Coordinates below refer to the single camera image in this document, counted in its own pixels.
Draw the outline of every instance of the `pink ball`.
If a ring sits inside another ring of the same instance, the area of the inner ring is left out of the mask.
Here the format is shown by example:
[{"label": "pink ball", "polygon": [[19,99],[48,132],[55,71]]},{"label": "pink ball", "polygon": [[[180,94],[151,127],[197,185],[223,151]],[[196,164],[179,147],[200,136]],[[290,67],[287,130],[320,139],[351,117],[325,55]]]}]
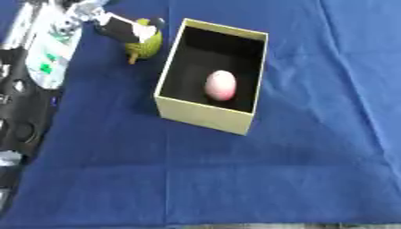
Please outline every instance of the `pink ball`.
[{"label": "pink ball", "polygon": [[235,94],[236,81],[231,72],[216,71],[206,80],[205,90],[211,98],[218,101],[226,101]]}]

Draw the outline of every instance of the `black component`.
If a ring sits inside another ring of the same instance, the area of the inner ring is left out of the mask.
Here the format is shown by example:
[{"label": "black component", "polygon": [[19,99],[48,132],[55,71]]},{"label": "black component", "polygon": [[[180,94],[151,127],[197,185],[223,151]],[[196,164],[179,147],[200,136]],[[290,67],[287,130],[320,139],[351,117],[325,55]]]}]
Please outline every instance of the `black component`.
[{"label": "black component", "polygon": [[162,18],[151,18],[148,25],[155,26],[158,30],[162,30],[165,27],[165,21]]},{"label": "black component", "polygon": [[0,216],[2,216],[13,203],[20,183],[23,165],[0,166]]},{"label": "black component", "polygon": [[76,4],[76,3],[79,3],[81,1],[82,0],[63,0],[62,6],[63,6],[64,9],[68,9],[68,8],[70,8],[70,6],[72,4]]},{"label": "black component", "polygon": [[34,157],[57,109],[54,101],[59,100],[63,90],[42,89],[32,80],[25,65],[27,50],[19,47],[2,53],[12,55],[3,60],[11,65],[10,75],[0,80],[0,94],[10,98],[8,103],[0,104],[0,120],[6,123],[0,131],[0,151]]},{"label": "black component", "polygon": [[0,190],[12,189],[20,178],[22,166],[0,166]]},{"label": "black component", "polygon": [[140,39],[132,32],[132,24],[127,21],[111,17],[110,21],[104,25],[96,25],[98,32],[102,35],[114,38],[122,43],[138,43]]}]

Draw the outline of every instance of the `cardboard box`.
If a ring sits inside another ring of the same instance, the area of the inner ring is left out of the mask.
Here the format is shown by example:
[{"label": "cardboard box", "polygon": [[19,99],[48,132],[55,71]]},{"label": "cardboard box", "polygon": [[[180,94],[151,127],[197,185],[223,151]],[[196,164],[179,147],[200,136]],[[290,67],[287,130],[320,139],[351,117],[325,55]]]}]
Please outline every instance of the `cardboard box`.
[{"label": "cardboard box", "polygon": [[[268,34],[184,19],[154,97],[163,118],[246,134],[258,103]],[[235,96],[225,102],[209,98],[207,77],[231,72]]]}]

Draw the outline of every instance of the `box rim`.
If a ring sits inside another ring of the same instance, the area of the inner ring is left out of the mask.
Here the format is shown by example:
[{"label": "box rim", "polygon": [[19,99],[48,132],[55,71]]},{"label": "box rim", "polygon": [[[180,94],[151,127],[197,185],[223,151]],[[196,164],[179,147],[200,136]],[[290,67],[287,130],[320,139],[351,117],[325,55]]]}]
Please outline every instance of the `box rim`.
[{"label": "box rim", "polygon": [[186,22],[186,19],[184,19],[183,23],[181,23],[180,29],[178,30],[177,35],[175,36],[174,44],[171,47],[170,53],[168,54],[168,58],[165,62],[165,66],[163,68],[163,72],[161,73],[160,79],[158,80],[158,85],[156,86],[156,90],[153,93],[153,97],[156,97],[160,94],[160,90],[161,90],[162,86],[165,84],[167,73],[170,70],[170,66],[173,61],[173,57],[175,56],[178,44],[180,43],[181,37],[183,36],[183,29],[185,28],[185,25],[186,25],[185,22]]},{"label": "box rim", "polygon": [[213,108],[213,109],[217,109],[217,110],[221,110],[221,111],[234,112],[234,113],[238,113],[241,115],[254,116],[254,113],[238,111],[238,110],[234,110],[234,109],[228,109],[228,108],[224,108],[224,107],[218,107],[218,106],[212,106],[212,105],[206,105],[206,104],[199,104],[199,103],[182,100],[182,99],[177,99],[177,98],[170,98],[170,97],[163,97],[163,96],[156,96],[156,98],[169,99],[169,100],[173,100],[175,102],[179,102],[179,103],[183,103],[183,104],[191,105],[191,106],[203,106],[203,107]]},{"label": "box rim", "polygon": [[263,75],[265,72],[265,63],[266,63],[266,56],[268,53],[268,45],[269,45],[269,34],[265,33],[265,40],[264,40],[264,45],[263,45],[263,56],[261,58],[261,63],[260,63],[260,73],[259,73],[259,78],[258,78],[258,85],[256,87],[256,92],[255,92],[255,101],[253,103],[253,108],[252,108],[252,113],[256,113],[256,109],[258,106],[259,102],[259,95],[260,95],[260,87],[261,87],[261,81],[263,80]]},{"label": "box rim", "polygon": [[219,23],[212,23],[212,22],[207,22],[207,21],[200,21],[200,20],[191,19],[191,18],[184,18],[183,20],[185,22],[185,25],[187,25],[186,22],[193,21],[193,22],[197,22],[197,23],[201,23],[201,24],[208,24],[208,25],[211,25],[211,26],[225,27],[225,28],[228,28],[228,29],[231,29],[231,30],[241,30],[243,32],[257,33],[257,34],[260,34],[260,35],[268,35],[267,32],[262,32],[262,31],[257,31],[257,30],[242,29],[242,28],[237,28],[237,27],[234,27],[234,26],[223,25],[223,24],[219,24]]}]

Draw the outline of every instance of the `blue fabric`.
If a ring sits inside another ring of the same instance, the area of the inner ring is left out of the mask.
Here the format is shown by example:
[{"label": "blue fabric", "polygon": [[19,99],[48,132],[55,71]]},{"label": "blue fabric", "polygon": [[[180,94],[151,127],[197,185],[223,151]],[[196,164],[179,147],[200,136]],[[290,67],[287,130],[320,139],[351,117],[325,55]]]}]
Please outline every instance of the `blue fabric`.
[{"label": "blue fabric", "polygon": [[[2,32],[11,4],[0,8]],[[401,222],[400,7],[399,0],[108,7],[164,17],[163,51],[130,66],[119,44],[85,28],[55,123],[0,225]],[[152,92],[184,17],[269,33],[246,137],[158,117]]]}]

